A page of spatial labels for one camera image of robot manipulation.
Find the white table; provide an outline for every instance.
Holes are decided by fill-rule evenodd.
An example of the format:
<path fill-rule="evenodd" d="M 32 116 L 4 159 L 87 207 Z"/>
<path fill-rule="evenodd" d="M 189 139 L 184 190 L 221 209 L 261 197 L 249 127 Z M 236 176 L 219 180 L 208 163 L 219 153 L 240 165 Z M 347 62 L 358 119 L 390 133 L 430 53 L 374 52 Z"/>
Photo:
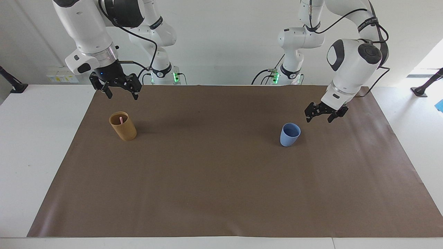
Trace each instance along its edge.
<path fill-rule="evenodd" d="M 95 93 L 91 86 L 32 85 L 0 106 L 0 248 L 427 248 L 443 238 L 23 238 Z M 374 96 L 443 213 L 443 116 L 408 89 Z"/>

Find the brown tabletop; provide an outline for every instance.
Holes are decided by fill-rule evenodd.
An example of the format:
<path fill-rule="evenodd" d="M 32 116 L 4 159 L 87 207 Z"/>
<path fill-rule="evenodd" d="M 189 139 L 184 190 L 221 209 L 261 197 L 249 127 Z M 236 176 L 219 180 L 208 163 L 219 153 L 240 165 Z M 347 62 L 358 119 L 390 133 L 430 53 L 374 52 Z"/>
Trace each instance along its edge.
<path fill-rule="evenodd" d="M 322 86 L 96 93 L 29 237 L 443 237 L 443 217 L 372 95 L 306 123 Z M 138 130 L 119 139 L 109 116 Z M 281 128 L 302 129 L 279 144 Z"/>

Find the blue object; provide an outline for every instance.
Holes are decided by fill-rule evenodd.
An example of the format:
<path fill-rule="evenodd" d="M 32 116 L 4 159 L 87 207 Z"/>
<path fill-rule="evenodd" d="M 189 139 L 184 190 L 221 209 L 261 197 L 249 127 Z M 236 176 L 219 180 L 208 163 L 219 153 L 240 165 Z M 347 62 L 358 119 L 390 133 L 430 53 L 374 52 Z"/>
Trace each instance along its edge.
<path fill-rule="evenodd" d="M 436 104 L 435 107 L 437 108 L 437 110 L 443 112 L 443 100 Z"/>
<path fill-rule="evenodd" d="M 300 137 L 302 130 L 300 127 L 293 123 L 287 123 L 283 126 L 280 135 L 280 143 L 284 147 L 292 146 L 295 141 Z"/>

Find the blue cloth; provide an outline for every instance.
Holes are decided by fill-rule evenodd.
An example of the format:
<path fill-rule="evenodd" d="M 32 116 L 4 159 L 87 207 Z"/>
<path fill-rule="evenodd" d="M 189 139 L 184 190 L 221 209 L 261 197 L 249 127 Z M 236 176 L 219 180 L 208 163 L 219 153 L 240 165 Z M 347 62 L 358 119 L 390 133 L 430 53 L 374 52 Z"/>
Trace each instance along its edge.
<path fill-rule="evenodd" d="M 437 110 L 443 112 L 443 100 L 436 104 L 435 107 L 437 108 Z"/>

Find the blue cup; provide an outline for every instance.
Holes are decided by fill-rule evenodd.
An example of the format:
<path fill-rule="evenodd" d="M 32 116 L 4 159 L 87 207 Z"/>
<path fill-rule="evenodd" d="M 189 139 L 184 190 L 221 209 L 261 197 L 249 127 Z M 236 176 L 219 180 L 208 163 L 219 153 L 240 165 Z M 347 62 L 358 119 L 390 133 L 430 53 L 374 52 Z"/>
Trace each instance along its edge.
<path fill-rule="evenodd" d="M 283 126 L 280 135 L 280 143 L 284 147 L 292 146 L 295 141 L 297 141 L 298 137 L 302 134 L 302 130 L 300 127 L 293 123 L 287 123 Z"/>

